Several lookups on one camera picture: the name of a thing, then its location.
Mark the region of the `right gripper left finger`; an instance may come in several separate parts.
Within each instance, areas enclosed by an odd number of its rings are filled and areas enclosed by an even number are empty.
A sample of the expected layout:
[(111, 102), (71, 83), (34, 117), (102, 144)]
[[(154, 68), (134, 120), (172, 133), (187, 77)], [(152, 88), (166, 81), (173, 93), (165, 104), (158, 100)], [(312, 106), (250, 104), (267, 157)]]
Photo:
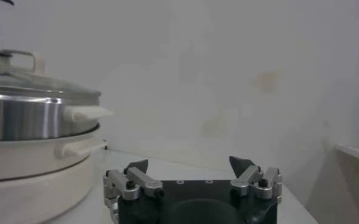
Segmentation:
[(118, 218), (118, 201), (134, 201), (141, 193), (151, 198), (164, 196), (163, 183), (146, 174), (149, 161), (147, 159), (131, 162), (122, 172), (117, 169), (107, 170), (102, 177), (104, 204), (110, 210), (111, 218)]

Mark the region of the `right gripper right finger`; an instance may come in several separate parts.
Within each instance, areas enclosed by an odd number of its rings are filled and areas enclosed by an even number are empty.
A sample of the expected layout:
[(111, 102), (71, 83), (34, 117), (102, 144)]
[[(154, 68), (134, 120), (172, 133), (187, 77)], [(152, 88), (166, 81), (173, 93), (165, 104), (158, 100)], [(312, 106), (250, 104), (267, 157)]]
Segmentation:
[(265, 171), (249, 159), (229, 156), (231, 168), (236, 176), (230, 181), (230, 186), (240, 197), (248, 196), (250, 192), (261, 200), (276, 199), (282, 202), (282, 173), (279, 168), (269, 167)]

